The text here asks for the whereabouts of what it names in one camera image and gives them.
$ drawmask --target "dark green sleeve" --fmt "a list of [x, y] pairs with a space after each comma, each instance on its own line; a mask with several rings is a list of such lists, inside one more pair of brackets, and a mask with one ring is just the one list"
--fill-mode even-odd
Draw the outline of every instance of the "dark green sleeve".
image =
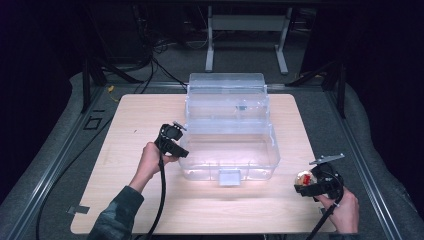
[[360, 240], [361, 235], [359, 234], [339, 234], [332, 233], [329, 237], [330, 240]]
[[100, 213], [87, 239], [131, 239], [134, 217], [143, 201], [139, 192], [125, 186]]

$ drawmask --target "person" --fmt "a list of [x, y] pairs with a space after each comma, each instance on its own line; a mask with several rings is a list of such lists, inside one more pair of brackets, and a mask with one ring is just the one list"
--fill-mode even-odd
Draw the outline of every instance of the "person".
[[[159, 149], [153, 142], [148, 142], [143, 148], [137, 171], [128, 186], [125, 186], [112, 200], [109, 206], [103, 210], [91, 229], [87, 239], [131, 239], [135, 215], [144, 201], [141, 195], [144, 187], [159, 172], [158, 159]], [[178, 158], [163, 156], [164, 164], [175, 162]], [[324, 195], [316, 196], [328, 209], [332, 199]], [[359, 204], [355, 195], [347, 188], [339, 207], [335, 208], [330, 216], [331, 222], [336, 227], [337, 233], [330, 234], [331, 240], [359, 239]]]

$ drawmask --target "table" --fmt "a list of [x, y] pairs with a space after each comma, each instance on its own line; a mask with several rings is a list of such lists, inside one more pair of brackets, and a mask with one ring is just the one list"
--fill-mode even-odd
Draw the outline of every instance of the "table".
[[[268, 181], [243, 181], [220, 187], [216, 181], [189, 181], [178, 163], [166, 166], [167, 195], [156, 234], [254, 234], [310, 232], [321, 218], [320, 203], [301, 197], [293, 184], [310, 169], [314, 155], [296, 102], [289, 94], [270, 94], [271, 121], [281, 162]], [[130, 182], [146, 142], [154, 141], [163, 123], [185, 122], [184, 94], [126, 95], [122, 98], [71, 225], [88, 233], [99, 213]], [[143, 191], [145, 201], [133, 233], [147, 233], [160, 200], [160, 176]], [[327, 221], [321, 231], [335, 231]]]

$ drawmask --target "transparent storage box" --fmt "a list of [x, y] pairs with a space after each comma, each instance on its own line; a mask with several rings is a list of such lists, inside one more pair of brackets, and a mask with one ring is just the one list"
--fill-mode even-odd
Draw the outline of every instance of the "transparent storage box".
[[267, 180], [280, 161], [262, 74], [193, 73], [186, 96], [190, 152], [179, 163], [189, 180], [239, 185]]

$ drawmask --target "transparent lid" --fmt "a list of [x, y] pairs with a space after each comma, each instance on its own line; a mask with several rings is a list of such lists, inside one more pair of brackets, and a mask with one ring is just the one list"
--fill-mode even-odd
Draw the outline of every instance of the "transparent lid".
[[187, 129], [242, 132], [267, 127], [269, 98], [260, 73], [193, 73], [186, 96]]

